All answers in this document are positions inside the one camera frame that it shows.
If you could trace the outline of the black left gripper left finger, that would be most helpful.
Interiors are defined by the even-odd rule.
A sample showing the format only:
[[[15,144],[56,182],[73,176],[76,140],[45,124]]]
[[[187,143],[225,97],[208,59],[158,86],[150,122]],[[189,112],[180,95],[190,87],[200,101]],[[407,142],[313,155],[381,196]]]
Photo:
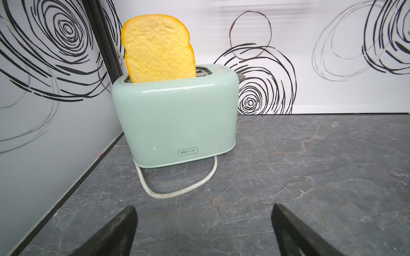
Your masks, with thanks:
[[[137,225],[137,211],[134,206],[128,205],[71,255],[128,256]]]

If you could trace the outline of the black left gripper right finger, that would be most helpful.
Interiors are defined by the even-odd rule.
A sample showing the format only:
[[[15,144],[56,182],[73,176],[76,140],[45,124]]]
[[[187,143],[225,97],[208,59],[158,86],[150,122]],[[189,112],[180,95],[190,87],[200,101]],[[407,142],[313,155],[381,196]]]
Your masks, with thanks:
[[[281,203],[273,206],[271,222],[282,256],[343,255]]]

